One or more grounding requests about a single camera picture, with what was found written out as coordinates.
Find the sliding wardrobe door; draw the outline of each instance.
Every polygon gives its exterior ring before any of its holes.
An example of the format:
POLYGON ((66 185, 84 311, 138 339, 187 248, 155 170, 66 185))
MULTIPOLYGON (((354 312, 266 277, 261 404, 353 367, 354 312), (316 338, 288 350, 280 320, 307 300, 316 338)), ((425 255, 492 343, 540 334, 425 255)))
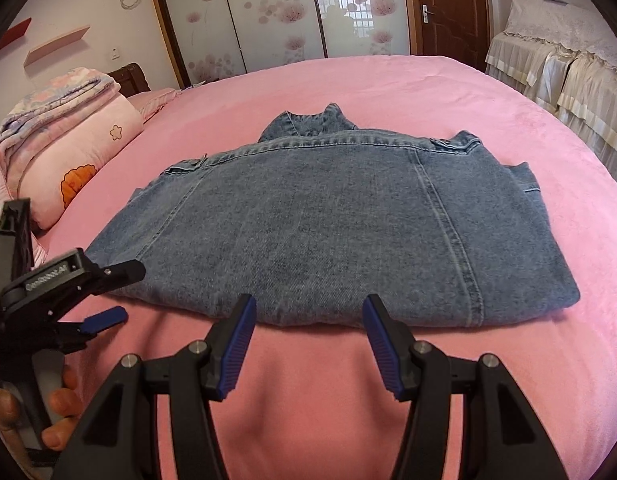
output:
POLYGON ((248 72, 324 57, 314 0, 228 0, 248 72))
POLYGON ((193 84, 246 72, 226 0, 166 0, 193 84))
POLYGON ((411 53, 406 0, 317 0, 328 57, 411 53))

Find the brown door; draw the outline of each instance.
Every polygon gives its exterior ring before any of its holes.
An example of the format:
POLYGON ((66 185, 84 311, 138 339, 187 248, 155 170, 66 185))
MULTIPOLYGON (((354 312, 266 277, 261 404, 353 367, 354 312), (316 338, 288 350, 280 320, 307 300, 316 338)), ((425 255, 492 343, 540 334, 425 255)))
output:
POLYGON ((424 55, 452 57, 483 71, 489 45, 486 0, 419 0, 419 3, 424 55), (423 15, 423 6, 429 11, 427 17, 423 15))

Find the pink bedspread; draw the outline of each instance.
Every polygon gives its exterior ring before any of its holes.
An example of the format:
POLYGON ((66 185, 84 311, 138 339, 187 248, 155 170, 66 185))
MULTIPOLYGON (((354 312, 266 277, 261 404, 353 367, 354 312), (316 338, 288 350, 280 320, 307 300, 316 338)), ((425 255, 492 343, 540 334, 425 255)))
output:
MULTIPOLYGON (((361 128, 442 138, 466 129, 500 162, 530 163, 581 301, 518 326, 416 330, 415 336, 453 356, 498 354, 538 412, 571 480, 588 479, 617 439, 617 184, 556 118, 458 62, 315 60, 186 91, 84 187, 43 243, 51 256, 87 247, 132 191, 168 165, 255 142, 280 112, 312 114, 329 102, 361 128)), ((72 316, 113 303, 91 298, 72 316)), ((210 326, 201 316, 124 305, 128 324, 71 358, 86 399, 123 354, 171 354, 210 326)), ((407 409, 383 388, 363 332, 258 326, 236 391, 214 404, 213 414, 234 480, 382 480, 397 457, 407 409)), ((460 413, 455 410, 451 420, 445 479, 457 477, 460 413)), ((167 423, 166 410, 160 418, 167 423)), ((161 435, 164 479, 173 480, 170 436, 161 435)))

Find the silver screw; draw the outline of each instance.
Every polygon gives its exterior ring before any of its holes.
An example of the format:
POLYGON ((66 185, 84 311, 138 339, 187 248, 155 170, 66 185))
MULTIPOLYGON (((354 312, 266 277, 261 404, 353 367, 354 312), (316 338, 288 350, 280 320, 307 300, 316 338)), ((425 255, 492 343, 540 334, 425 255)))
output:
POLYGON ((484 354, 482 363, 489 368, 497 368, 499 366, 499 358, 494 354, 484 354))
POLYGON ((124 368, 132 368, 135 366, 140 359, 135 354, 126 354, 122 358, 122 366, 124 368))
POLYGON ((418 341, 413 345, 413 349, 418 354, 428 354, 432 350, 432 344, 428 341, 418 341))
POLYGON ((202 339, 197 339, 197 341, 193 341, 189 344, 189 350, 194 354, 201 354, 202 352, 205 352, 207 347, 208 345, 202 339))

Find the bed headboard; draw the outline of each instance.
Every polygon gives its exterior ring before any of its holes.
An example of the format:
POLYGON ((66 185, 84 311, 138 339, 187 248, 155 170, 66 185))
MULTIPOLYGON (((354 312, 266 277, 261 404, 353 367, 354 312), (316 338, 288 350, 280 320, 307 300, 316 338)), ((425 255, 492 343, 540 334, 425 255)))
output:
POLYGON ((120 84, 120 94, 124 97, 130 97, 140 92, 150 92, 144 73, 137 63, 127 64, 127 66, 109 73, 109 76, 120 84))

